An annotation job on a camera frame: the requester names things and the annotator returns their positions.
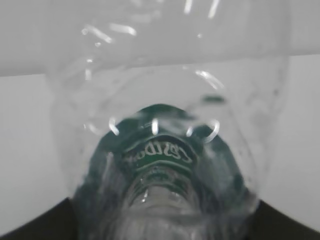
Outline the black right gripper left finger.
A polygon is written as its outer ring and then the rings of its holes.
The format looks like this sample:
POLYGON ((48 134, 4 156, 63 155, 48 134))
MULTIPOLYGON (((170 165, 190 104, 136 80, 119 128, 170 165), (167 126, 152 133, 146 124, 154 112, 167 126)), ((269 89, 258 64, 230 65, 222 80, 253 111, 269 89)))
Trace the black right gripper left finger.
POLYGON ((77 240, 78 221, 69 198, 32 221, 0 236, 2 240, 77 240))

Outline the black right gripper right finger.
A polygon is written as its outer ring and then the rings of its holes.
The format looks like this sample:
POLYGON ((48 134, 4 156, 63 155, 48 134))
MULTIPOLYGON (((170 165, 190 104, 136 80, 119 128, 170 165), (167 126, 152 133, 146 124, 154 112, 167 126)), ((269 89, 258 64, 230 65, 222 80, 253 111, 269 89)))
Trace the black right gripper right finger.
POLYGON ((248 240, 320 240, 320 232, 260 201, 252 217, 248 240))

